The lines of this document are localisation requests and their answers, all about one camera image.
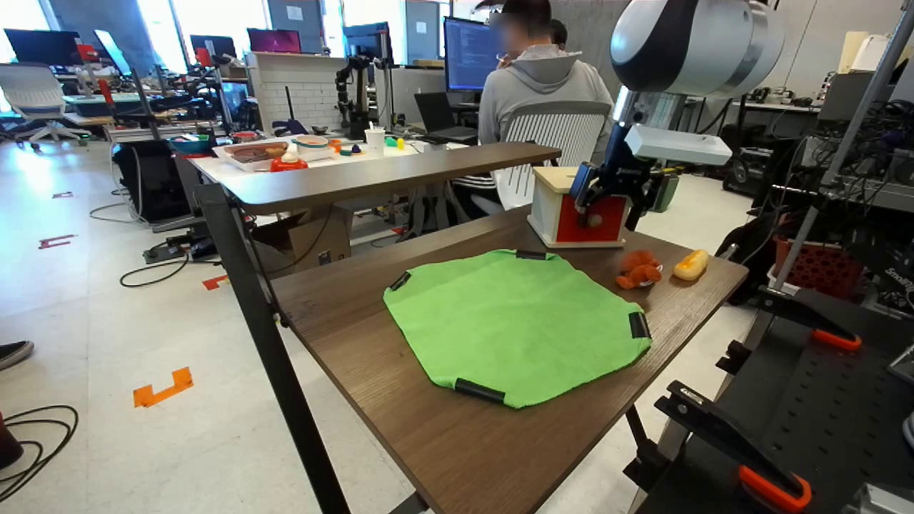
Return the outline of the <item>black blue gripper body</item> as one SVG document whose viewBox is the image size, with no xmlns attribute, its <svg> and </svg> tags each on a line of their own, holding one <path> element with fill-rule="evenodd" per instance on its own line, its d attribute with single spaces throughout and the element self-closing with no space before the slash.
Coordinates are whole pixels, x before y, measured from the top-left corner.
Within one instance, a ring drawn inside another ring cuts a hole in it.
<svg viewBox="0 0 914 514">
<path fill-rule="evenodd" d="M 660 196 L 660 177 L 652 170 L 648 161 L 630 153 L 625 134 L 625 123 L 612 124 L 606 159 L 599 164 L 582 161 L 572 180 L 568 194 L 579 213 L 585 213 L 599 199 L 625 196 L 629 213 L 622 226 L 635 230 L 643 213 Z"/>
</svg>

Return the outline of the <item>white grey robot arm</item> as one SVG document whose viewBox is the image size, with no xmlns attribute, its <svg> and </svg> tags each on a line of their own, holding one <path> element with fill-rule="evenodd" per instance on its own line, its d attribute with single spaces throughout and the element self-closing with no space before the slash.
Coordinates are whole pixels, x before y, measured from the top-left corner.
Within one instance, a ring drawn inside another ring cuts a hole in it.
<svg viewBox="0 0 914 514">
<path fill-rule="evenodd" d="M 630 0 L 609 40 L 609 60 L 629 94 L 743 96 L 779 60 L 782 21 L 766 0 Z M 585 219 L 603 199 L 629 196 L 629 223 L 648 209 L 648 170 L 625 170 L 635 157 L 725 164 L 732 149 L 713 134 L 612 120 L 603 164 L 579 164 L 572 199 Z"/>
</svg>

